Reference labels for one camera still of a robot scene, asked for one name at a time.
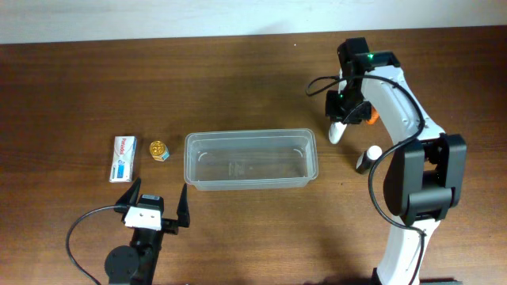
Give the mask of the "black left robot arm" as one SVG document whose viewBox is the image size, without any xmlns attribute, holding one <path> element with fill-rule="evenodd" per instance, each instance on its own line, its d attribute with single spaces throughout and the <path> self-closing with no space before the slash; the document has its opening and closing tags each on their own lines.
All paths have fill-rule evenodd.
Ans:
<svg viewBox="0 0 507 285">
<path fill-rule="evenodd" d="M 181 190 L 176 219 L 164 218 L 164 199 L 141 195 L 140 186 L 138 178 L 115 203 L 115 212 L 122 214 L 122 223 L 133 229 L 133 235 L 128 245 L 116 247 L 105 259 L 109 284 L 151 284 L 164 236 L 177 235 L 180 228 L 190 225 L 186 185 Z"/>
</svg>

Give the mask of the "orange Redoxon tablet tube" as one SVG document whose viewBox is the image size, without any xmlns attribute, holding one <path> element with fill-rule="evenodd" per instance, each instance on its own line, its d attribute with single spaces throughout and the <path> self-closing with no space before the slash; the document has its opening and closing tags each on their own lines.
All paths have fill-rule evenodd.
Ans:
<svg viewBox="0 0 507 285">
<path fill-rule="evenodd" d="M 379 113 L 374 107 L 371 107 L 371 117 L 366 120 L 366 124 L 373 125 L 379 118 Z"/>
</svg>

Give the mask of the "dark bottle white cap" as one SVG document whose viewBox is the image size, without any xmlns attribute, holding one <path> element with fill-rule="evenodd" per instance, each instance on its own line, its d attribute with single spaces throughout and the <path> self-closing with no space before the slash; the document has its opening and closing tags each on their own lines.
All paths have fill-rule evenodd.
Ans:
<svg viewBox="0 0 507 285">
<path fill-rule="evenodd" d="M 382 154 L 383 151 L 379 146 L 370 146 L 359 156 L 356 163 L 356 172 L 359 174 L 368 172 Z"/>
</svg>

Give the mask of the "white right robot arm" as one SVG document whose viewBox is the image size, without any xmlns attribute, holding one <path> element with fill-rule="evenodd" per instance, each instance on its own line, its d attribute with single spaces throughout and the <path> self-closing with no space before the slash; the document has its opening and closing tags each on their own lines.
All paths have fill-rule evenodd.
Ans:
<svg viewBox="0 0 507 285">
<path fill-rule="evenodd" d="M 386 251 L 374 268 L 373 284 L 418 284 L 429 240 L 460 199 L 467 144 L 448 135 L 410 91 L 401 64 L 391 51 L 371 52 L 363 37 L 337 48 L 341 65 L 328 89 L 329 139 L 338 143 L 350 124 L 380 118 L 393 145 L 377 158 L 362 154 L 359 173 L 372 181 L 385 157 L 391 163 L 383 181 L 388 207 L 382 217 L 391 224 Z"/>
</svg>

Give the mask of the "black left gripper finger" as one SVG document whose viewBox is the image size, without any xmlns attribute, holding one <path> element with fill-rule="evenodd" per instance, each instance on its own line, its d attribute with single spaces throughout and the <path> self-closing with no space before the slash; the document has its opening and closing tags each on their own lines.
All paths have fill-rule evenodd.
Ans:
<svg viewBox="0 0 507 285">
<path fill-rule="evenodd" d="M 179 227 L 184 228 L 189 228 L 190 226 L 187 184 L 184 184 L 181 190 L 181 196 L 177 206 L 177 224 Z"/>
<path fill-rule="evenodd" d="M 130 207 L 134 207 L 139 196 L 141 179 L 138 177 L 132 186 L 116 201 L 114 211 L 126 214 Z"/>
</svg>

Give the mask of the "white calamine lotion bottle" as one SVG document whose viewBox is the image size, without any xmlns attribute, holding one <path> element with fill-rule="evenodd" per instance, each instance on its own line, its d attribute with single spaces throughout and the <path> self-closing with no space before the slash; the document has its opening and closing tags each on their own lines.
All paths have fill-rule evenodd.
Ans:
<svg viewBox="0 0 507 285">
<path fill-rule="evenodd" d="M 340 142 L 341 137 L 343 136 L 346 128 L 347 128 L 346 124 L 343 124 L 341 122 L 333 122 L 330 125 L 330 129 L 328 132 L 329 141 L 332 144 L 338 144 Z"/>
</svg>

